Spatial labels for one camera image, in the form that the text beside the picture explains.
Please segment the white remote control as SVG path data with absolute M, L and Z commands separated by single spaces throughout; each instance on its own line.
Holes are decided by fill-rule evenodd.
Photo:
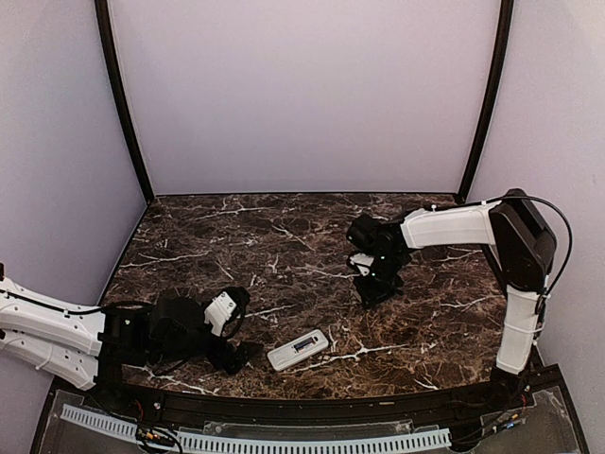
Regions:
M 271 367 L 281 372 L 325 350 L 330 342 L 315 329 L 267 353 Z

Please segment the purple AAA battery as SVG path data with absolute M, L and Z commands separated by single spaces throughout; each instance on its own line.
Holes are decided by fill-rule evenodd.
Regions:
M 301 341 L 297 342 L 296 344 L 294 344 L 293 348 L 296 353 L 299 353 L 299 352 L 305 350 L 306 348 L 309 348 L 310 346 L 314 345 L 315 343 L 316 343 L 316 339 L 314 337 L 309 337 L 307 339 L 301 340 Z

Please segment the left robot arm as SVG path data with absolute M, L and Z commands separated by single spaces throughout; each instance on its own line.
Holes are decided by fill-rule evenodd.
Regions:
M 97 385 L 97 398 L 124 412 L 133 392 L 120 381 L 123 366 L 155 367 L 167 375 L 205 358 L 234 375 L 259 355 L 260 343 L 232 342 L 250 299 L 244 288 L 228 287 L 207 303 L 177 297 L 85 307 L 2 277 L 1 348 L 80 390 Z

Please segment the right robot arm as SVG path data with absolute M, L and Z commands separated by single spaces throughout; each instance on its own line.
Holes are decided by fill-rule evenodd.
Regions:
M 512 375 L 526 369 L 544 328 L 547 301 L 564 273 L 554 267 L 558 240 L 540 205 L 561 212 L 554 203 L 513 188 L 485 201 L 427 204 L 391 221 L 363 214 L 346 232 L 355 247 L 347 265 L 356 272 L 354 287 L 366 308 L 402 294 L 401 270 L 419 250 L 454 245 L 491 250 L 507 299 L 495 360 L 496 368 L 506 374 L 482 391 L 482 401 L 491 410 L 502 410 L 517 397 L 519 383 Z

